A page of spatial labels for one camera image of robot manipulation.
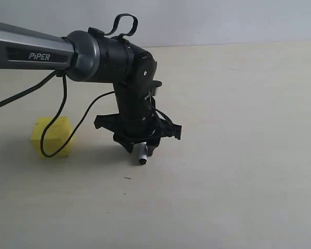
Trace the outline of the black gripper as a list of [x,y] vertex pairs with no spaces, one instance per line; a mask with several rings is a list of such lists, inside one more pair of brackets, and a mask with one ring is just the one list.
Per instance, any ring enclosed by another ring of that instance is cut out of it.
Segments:
[[98,115],[94,121],[97,129],[104,128],[111,131],[113,140],[120,144],[129,154],[133,152],[134,145],[147,142],[147,156],[152,156],[158,145],[158,140],[163,137],[181,139],[182,126],[172,123],[168,119],[162,119],[158,115],[149,119],[136,122],[123,122],[119,114]]

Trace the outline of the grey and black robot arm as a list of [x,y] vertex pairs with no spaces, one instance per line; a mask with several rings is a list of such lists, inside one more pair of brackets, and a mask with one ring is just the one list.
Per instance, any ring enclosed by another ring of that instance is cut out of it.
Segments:
[[154,80],[157,63],[128,41],[137,26],[134,19],[131,30],[120,35],[91,27],[56,37],[0,22],[0,69],[49,70],[42,85],[55,76],[112,84],[119,111],[98,115],[95,127],[111,131],[128,152],[145,143],[151,156],[161,138],[180,139],[182,127],[156,108],[154,96],[162,84]]

